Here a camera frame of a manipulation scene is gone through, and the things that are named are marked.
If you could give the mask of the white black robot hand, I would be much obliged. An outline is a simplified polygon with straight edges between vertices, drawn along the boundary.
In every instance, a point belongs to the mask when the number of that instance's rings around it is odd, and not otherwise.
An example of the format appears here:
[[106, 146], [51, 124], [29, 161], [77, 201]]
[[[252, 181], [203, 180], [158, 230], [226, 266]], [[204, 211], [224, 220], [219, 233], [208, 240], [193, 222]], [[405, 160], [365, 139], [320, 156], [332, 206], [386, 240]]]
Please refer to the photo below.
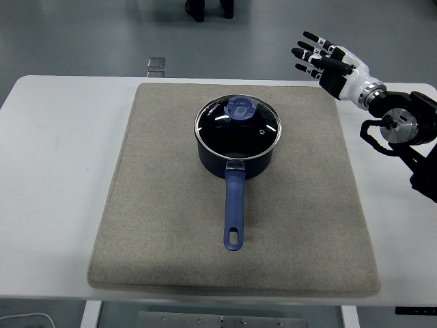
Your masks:
[[309, 31], [303, 36], [312, 43], [299, 41], [292, 49], [300, 60], [295, 68], [315, 79], [335, 99], [349, 100], [366, 110], [373, 93], [386, 91], [385, 84], [369, 74], [367, 64], [347, 48]]

